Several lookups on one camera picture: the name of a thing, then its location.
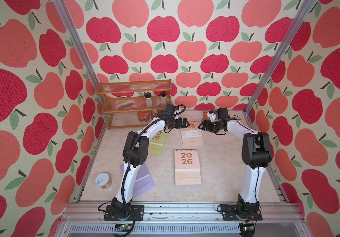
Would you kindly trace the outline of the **green 2026 calendar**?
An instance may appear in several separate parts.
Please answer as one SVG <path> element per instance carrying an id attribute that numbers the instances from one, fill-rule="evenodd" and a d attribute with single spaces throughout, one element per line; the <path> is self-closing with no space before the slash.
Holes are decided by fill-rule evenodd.
<path id="1" fill-rule="evenodd" d="M 159 131 L 149 142 L 149 153 L 160 156 L 164 149 L 167 133 Z"/>

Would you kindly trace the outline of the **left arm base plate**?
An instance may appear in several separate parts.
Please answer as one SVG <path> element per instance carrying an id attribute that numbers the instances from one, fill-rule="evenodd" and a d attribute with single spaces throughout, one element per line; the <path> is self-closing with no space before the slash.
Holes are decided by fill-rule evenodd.
<path id="1" fill-rule="evenodd" d="M 124 205 L 115 207 L 108 205 L 104 214 L 105 221 L 132 221 L 133 217 L 130 215 L 133 213 L 135 221 L 142 221 L 144 214 L 143 205 L 130 205 L 129 209 Z"/>

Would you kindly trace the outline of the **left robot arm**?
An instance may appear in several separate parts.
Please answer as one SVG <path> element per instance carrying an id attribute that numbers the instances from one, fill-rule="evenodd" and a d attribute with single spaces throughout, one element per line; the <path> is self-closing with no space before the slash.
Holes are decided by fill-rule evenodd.
<path id="1" fill-rule="evenodd" d="M 119 191 L 112 200 L 112 214 L 118 219 L 133 216 L 130 208 L 133 200 L 133 187 L 141 166 L 148 158 L 149 142 L 158 132 L 167 129 L 187 128 L 186 119 L 178 116 L 186 110 L 186 106 L 167 104 L 165 110 L 155 116 L 153 120 L 141 130 L 131 131 L 123 148 L 124 170 Z"/>

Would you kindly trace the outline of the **purple 2026 calendar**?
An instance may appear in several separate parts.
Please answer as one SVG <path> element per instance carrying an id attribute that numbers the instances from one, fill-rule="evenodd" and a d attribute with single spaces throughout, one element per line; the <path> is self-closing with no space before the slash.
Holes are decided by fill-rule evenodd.
<path id="1" fill-rule="evenodd" d="M 133 186 L 132 197 L 136 198 L 139 195 L 155 188 L 155 183 L 149 173 L 146 164 L 143 164 L 136 176 L 136 180 Z"/>

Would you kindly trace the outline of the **pink 2026 calendar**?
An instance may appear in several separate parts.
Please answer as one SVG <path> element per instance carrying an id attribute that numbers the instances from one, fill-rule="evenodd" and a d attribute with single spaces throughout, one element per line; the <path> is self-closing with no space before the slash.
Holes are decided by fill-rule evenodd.
<path id="1" fill-rule="evenodd" d="M 176 185 L 202 184 L 198 150 L 175 150 L 174 166 Z"/>
<path id="2" fill-rule="evenodd" d="M 204 145 L 202 131 L 198 128 L 201 123 L 199 121 L 191 121 L 189 123 L 189 127 L 181 129 L 183 146 L 193 147 Z"/>

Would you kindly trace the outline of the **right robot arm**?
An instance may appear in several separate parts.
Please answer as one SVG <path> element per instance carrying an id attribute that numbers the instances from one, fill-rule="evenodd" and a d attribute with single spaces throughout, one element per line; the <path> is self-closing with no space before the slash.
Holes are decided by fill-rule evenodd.
<path id="1" fill-rule="evenodd" d="M 207 112 L 208 119 L 204 120 L 198 129 L 221 135 L 220 131 L 231 132 L 243 141 L 242 160 L 246 165 L 243 189 L 238 195 L 235 205 L 220 204 L 217 211 L 224 220 L 246 221 L 252 217 L 261 219 L 259 190 L 262 176 L 273 155 L 269 135 L 258 132 L 228 114 L 227 108 Z"/>

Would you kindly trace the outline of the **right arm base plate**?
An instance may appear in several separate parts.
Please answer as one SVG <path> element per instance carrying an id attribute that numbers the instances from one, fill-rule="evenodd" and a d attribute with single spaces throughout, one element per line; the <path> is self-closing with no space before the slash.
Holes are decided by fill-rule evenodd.
<path id="1" fill-rule="evenodd" d="M 239 205 L 230 205 L 226 203 L 220 204 L 216 209 L 223 217 L 224 221 L 261 221 L 263 220 L 261 211 L 259 208 L 254 210 L 252 209 L 244 209 L 243 206 Z"/>

